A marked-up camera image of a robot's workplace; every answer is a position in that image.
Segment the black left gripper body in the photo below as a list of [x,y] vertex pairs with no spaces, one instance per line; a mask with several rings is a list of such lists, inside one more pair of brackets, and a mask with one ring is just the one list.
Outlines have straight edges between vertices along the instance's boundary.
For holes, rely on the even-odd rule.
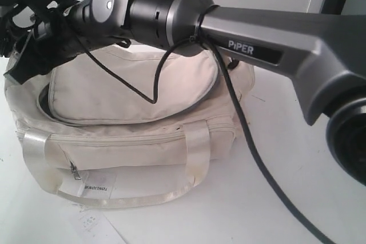
[[1,57],[9,57],[14,44],[23,35],[23,28],[13,20],[20,12],[20,9],[1,9]]

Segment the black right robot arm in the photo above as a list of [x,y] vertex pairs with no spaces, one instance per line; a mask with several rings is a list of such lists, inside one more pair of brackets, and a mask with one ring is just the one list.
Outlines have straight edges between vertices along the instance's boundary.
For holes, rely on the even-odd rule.
[[202,49],[288,77],[304,119],[329,118],[336,162],[365,183],[365,16],[221,7],[213,0],[1,0],[1,55],[17,84],[76,56],[131,41]]

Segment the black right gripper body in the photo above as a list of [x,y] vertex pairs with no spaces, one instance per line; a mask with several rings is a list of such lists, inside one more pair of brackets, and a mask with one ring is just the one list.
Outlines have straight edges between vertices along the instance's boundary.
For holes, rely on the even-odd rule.
[[94,50],[90,2],[31,5],[35,26],[28,35],[29,64],[64,64]]

